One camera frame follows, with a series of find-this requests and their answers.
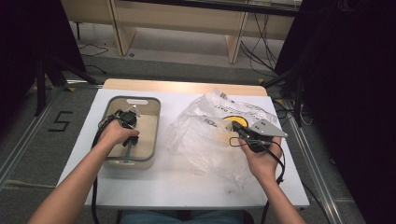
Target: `gray carpet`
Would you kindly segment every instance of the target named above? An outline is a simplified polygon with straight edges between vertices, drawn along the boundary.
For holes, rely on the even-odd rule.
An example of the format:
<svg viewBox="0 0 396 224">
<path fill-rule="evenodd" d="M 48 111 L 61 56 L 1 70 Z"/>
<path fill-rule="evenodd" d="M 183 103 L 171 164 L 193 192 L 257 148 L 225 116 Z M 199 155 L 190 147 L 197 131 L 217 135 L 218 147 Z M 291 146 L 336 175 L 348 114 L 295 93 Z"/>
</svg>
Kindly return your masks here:
<svg viewBox="0 0 396 224">
<path fill-rule="evenodd" d="M 101 57 L 84 57 L 84 62 L 87 65 L 99 66 L 107 72 L 107 74 L 102 74 L 94 67 L 87 68 L 93 77 L 102 81 L 109 77 L 117 77 L 257 85 L 259 78 L 265 78 L 265 80 L 270 78 L 251 69 L 241 68 L 156 63 Z M 76 78 L 70 73 L 65 73 L 65 75 Z M 267 91 L 272 97 L 279 96 L 279 87 L 273 87 Z M 46 186 L 56 185 L 78 138 L 78 133 L 89 112 L 96 92 L 96 89 L 77 88 L 75 91 L 63 91 L 61 93 L 36 134 L 34 142 L 21 158 L 10 179 Z M 61 115 L 63 120 L 70 121 L 69 125 L 64 132 L 49 132 L 51 129 L 63 128 L 64 124 L 54 123 L 61 111 L 72 112 Z M 4 162 L 10 150 L 21 138 L 34 113 L 35 93 L 32 91 L 23 99 L 19 111 L 11 116 L 12 122 L 7 127 L 8 132 L 1 134 L 0 162 Z M 285 121 L 284 131 L 292 133 L 289 122 L 281 120 L 281 123 L 283 121 Z M 336 166 L 329 162 L 330 155 L 326 151 L 315 123 L 310 126 L 305 125 L 303 129 L 310 146 L 313 148 L 317 162 L 320 164 L 321 172 L 328 183 L 328 187 L 339 206 L 343 220 L 345 223 L 364 223 Z M 292 134 L 288 139 L 288 144 L 302 181 L 318 195 L 296 138 Z M 21 186 L 3 188 L 0 191 L 0 223 L 25 223 L 50 191 L 51 189 L 25 188 Z M 311 199 L 311 205 L 300 211 L 304 219 L 308 223 L 326 223 L 326 217 L 312 195 L 308 191 L 307 195 Z M 262 210 L 251 209 L 248 211 L 255 217 L 256 223 L 259 223 Z M 115 223 L 117 211 L 100 209 L 98 213 L 103 223 Z M 92 223 L 89 208 L 84 209 L 78 223 Z M 276 223 L 271 209 L 266 223 Z"/>
</svg>

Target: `plastic container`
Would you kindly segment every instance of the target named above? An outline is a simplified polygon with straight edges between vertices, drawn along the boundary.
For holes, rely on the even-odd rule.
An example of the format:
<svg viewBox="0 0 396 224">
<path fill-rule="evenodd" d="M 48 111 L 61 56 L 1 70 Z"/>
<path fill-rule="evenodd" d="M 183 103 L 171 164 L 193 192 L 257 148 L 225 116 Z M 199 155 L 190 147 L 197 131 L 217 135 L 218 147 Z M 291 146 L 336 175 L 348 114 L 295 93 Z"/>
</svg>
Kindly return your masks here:
<svg viewBox="0 0 396 224">
<path fill-rule="evenodd" d="M 119 109 L 127 111 L 133 105 L 140 113 L 135 126 L 140 132 L 137 144 L 132 146 L 129 157 L 126 156 L 127 147 L 122 144 L 115 145 L 106 157 L 105 166 L 148 169 L 154 163 L 155 143 L 161 111 L 161 102 L 158 99 L 116 96 L 109 101 L 104 117 L 115 113 Z"/>
</svg>

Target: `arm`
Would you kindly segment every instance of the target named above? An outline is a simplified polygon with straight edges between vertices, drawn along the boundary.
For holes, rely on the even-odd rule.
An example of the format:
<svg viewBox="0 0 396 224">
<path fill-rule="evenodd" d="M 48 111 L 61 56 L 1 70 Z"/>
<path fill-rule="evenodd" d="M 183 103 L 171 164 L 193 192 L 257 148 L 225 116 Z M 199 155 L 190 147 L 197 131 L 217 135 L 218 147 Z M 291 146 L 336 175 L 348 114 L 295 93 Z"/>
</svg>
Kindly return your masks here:
<svg viewBox="0 0 396 224">
<path fill-rule="evenodd" d="M 273 141 L 280 144 L 281 139 L 274 137 Z M 250 172 L 257 178 L 267 195 L 268 201 L 274 208 L 277 221 L 279 223 L 305 223 L 283 190 L 276 183 L 277 161 L 266 152 L 253 152 L 244 140 L 239 139 L 239 142 L 247 156 Z M 269 149 L 279 158 L 281 157 L 282 153 L 279 146 L 272 144 Z"/>
<path fill-rule="evenodd" d="M 122 128 L 116 120 L 110 122 L 96 146 L 40 204 L 29 223 L 75 223 L 107 154 L 116 144 L 138 134 Z"/>
</svg>

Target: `clear plastic bag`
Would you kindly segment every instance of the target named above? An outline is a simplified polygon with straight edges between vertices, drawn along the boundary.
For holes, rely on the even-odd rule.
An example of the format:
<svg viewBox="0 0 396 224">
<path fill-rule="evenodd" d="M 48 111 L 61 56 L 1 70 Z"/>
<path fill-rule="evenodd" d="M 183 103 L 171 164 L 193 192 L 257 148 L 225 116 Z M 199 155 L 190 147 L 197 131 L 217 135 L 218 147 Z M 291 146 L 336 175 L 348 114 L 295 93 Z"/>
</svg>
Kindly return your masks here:
<svg viewBox="0 0 396 224">
<path fill-rule="evenodd" d="M 213 90 L 194 100 L 168 127 L 166 147 L 170 153 L 182 154 L 196 174 L 215 171 L 242 188 L 252 175 L 238 134 L 232 131 L 232 120 L 248 126 L 259 119 L 276 122 L 276 116 L 262 108 L 235 102 Z"/>
</svg>

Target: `hand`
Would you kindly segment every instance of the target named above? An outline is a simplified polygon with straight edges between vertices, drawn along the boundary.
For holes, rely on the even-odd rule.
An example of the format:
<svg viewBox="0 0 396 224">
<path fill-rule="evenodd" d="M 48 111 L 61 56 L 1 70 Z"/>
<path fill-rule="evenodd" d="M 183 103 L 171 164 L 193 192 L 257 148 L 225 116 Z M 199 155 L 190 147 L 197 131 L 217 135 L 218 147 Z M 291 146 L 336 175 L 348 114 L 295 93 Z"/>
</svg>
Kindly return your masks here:
<svg viewBox="0 0 396 224">
<path fill-rule="evenodd" d="M 125 142 L 130 136 L 138 136 L 139 131 L 122 128 L 117 120 L 112 120 L 99 137 L 99 141 L 106 139 L 113 145 Z"/>
<path fill-rule="evenodd" d="M 268 152 L 253 152 L 243 139 L 238 139 L 242 150 L 247 156 L 248 167 L 250 172 L 256 176 L 259 181 L 264 183 L 276 181 L 277 161 Z M 274 142 L 280 144 L 280 137 L 274 137 Z M 269 149 L 278 157 L 282 156 L 282 151 L 276 144 L 271 144 Z"/>
</svg>

